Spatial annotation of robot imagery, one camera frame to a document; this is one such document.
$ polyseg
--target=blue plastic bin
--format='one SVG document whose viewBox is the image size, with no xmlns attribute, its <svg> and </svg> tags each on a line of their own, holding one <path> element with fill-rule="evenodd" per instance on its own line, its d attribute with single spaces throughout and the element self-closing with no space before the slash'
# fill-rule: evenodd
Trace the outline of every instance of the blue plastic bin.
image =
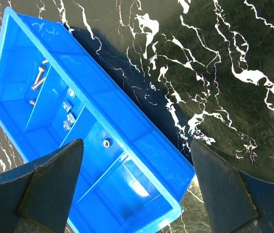
<svg viewBox="0 0 274 233">
<path fill-rule="evenodd" d="M 45 58 L 46 79 L 33 91 Z M 67 132 L 64 100 L 76 118 Z M 153 233 L 181 214 L 192 165 L 61 23 L 6 8 L 0 33 L 0 125 L 26 162 L 76 138 L 84 140 L 68 219 L 75 232 Z"/>
</svg>

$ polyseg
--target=small metal part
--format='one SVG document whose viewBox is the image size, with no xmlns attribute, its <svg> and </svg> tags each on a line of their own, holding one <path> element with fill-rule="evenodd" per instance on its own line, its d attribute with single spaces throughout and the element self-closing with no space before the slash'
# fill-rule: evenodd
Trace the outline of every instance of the small metal part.
<svg viewBox="0 0 274 233">
<path fill-rule="evenodd" d="M 65 120 L 64 121 L 64 131 L 69 131 L 71 129 L 71 127 L 70 127 L 70 125 L 69 125 L 69 123 L 68 123 L 68 121 L 67 120 Z"/>
<path fill-rule="evenodd" d="M 107 138 L 103 141 L 103 146 L 105 148 L 109 148 L 111 145 L 112 145 L 112 140 L 111 139 Z"/>
<path fill-rule="evenodd" d="M 67 121 L 68 121 L 70 127 L 72 127 L 72 125 L 76 122 L 75 117 L 73 116 L 72 113 L 69 113 L 67 115 Z"/>
<path fill-rule="evenodd" d="M 68 88 L 67 93 L 68 93 L 68 95 L 69 95 L 70 97 L 72 97 L 72 98 L 75 97 L 75 93 L 74 93 L 74 91 L 73 91 L 71 88 Z"/>
<path fill-rule="evenodd" d="M 36 85 L 39 82 L 39 80 L 41 79 L 41 77 L 45 71 L 46 71 L 46 66 L 39 66 L 39 73 L 36 76 L 36 79 L 35 79 L 33 85 Z"/>
<path fill-rule="evenodd" d="M 68 100 L 65 100 L 63 102 L 63 107 L 67 113 L 69 113 L 71 111 L 71 109 L 73 108 L 72 104 Z"/>
<path fill-rule="evenodd" d="M 34 85 L 31 87 L 31 89 L 32 89 L 33 91 L 36 91 L 36 90 L 43 84 L 43 82 L 45 81 L 45 78 L 46 78 L 46 77 L 43 77 L 40 81 L 38 81 L 36 84 L 34 84 Z"/>
<path fill-rule="evenodd" d="M 30 101 L 29 101 L 29 104 L 35 105 L 35 100 L 30 100 Z"/>
</svg>

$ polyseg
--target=metal screw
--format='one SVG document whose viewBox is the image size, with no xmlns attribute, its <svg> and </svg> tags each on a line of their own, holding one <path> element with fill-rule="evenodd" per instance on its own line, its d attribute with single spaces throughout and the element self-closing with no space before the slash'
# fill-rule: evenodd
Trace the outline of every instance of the metal screw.
<svg viewBox="0 0 274 233">
<path fill-rule="evenodd" d="M 111 145 L 112 145 L 111 139 L 107 138 L 107 139 L 105 139 L 105 140 L 103 141 L 103 146 L 104 146 L 105 148 L 109 148 Z"/>
<path fill-rule="evenodd" d="M 35 105 L 35 100 L 30 100 L 30 101 L 29 101 L 29 104 Z"/>
<path fill-rule="evenodd" d="M 45 70 L 46 70 L 46 66 L 39 66 L 39 73 L 38 73 L 33 85 L 36 85 L 39 82 L 39 80 L 42 77 Z"/>
<path fill-rule="evenodd" d="M 38 81 L 36 84 L 33 84 L 33 86 L 31 87 L 31 89 L 33 90 L 33 91 L 36 91 L 41 85 L 42 85 L 42 83 L 45 81 L 45 78 L 46 77 L 44 77 L 44 78 L 42 78 L 40 81 Z"/>
</svg>

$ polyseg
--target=marble countertop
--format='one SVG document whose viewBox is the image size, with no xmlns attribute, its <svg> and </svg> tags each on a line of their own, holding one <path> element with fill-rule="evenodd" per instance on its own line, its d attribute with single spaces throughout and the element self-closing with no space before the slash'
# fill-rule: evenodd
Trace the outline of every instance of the marble countertop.
<svg viewBox="0 0 274 233">
<path fill-rule="evenodd" d="M 197 138 L 274 171 L 274 0 L 0 0 L 0 25 L 6 6 L 62 22 L 188 160 Z M 21 164 L 0 128 L 0 172 Z M 162 232 L 210 232 L 196 178 L 182 206 Z"/>
</svg>

